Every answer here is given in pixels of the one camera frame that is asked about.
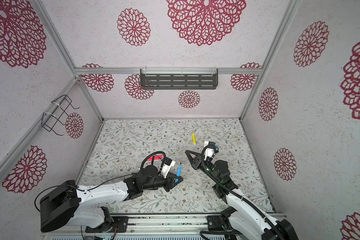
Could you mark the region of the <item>blue highlighter pen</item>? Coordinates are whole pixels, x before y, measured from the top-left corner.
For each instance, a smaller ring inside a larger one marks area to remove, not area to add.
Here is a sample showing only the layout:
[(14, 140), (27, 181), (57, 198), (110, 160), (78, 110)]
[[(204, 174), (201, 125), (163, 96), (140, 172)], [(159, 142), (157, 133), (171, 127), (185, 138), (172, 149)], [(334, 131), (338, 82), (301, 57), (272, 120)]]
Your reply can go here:
[(180, 163), (179, 167), (178, 167), (178, 171), (177, 171), (177, 177), (180, 177), (181, 174), (181, 170), (182, 170), (182, 164)]

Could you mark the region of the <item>yellow highlighter pen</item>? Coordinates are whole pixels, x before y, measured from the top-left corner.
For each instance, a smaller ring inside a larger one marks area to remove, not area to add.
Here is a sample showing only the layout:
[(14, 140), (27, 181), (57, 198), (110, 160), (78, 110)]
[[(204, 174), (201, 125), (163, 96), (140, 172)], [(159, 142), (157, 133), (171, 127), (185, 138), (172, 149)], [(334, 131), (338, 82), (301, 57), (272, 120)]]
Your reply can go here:
[(194, 133), (192, 133), (192, 139), (193, 139), (193, 144), (196, 145), (196, 137)]

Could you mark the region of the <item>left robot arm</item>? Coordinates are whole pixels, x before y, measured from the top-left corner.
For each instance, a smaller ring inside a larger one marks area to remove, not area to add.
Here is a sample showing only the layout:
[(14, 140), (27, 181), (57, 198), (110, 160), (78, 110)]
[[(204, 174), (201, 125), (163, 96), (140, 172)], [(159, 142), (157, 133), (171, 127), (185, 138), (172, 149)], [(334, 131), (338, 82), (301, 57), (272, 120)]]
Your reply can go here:
[(155, 166), (147, 166), (125, 175), (122, 181), (110, 179), (95, 187), (66, 181), (40, 199), (41, 232), (64, 226), (86, 226), (95, 233), (105, 232), (114, 224), (105, 203), (133, 200), (141, 197), (145, 190), (162, 188), (169, 192), (183, 180), (170, 172), (163, 176)]

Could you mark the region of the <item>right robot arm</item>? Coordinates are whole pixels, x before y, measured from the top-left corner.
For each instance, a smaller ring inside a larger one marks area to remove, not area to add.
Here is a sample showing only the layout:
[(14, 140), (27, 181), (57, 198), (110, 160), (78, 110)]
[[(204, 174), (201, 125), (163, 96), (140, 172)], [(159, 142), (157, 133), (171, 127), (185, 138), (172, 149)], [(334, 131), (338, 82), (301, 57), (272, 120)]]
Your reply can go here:
[(297, 240), (297, 233), (292, 224), (277, 218), (257, 207), (239, 189), (231, 179), (228, 162), (217, 160), (206, 154), (185, 151), (191, 166), (210, 177), (215, 185), (217, 197), (229, 207), (220, 213), (218, 232), (233, 234), (237, 232), (248, 240)]

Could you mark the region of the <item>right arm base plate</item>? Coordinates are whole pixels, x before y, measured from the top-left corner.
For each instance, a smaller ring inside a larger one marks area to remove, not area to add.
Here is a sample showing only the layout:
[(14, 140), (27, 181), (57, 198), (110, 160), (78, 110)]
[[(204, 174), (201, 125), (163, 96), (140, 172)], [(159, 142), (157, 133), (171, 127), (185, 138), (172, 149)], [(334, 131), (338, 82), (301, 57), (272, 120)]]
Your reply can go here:
[(223, 215), (207, 216), (208, 230), (211, 232), (231, 232), (232, 228), (229, 219)]

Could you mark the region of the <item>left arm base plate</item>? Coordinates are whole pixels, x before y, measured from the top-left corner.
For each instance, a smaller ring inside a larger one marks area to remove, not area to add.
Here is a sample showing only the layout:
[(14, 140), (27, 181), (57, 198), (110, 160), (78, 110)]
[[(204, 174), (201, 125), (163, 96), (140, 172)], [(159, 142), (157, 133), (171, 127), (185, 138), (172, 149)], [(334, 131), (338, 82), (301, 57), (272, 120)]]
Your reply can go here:
[(99, 227), (86, 227), (85, 233), (125, 233), (127, 231), (129, 217), (112, 217), (112, 221), (105, 221)]

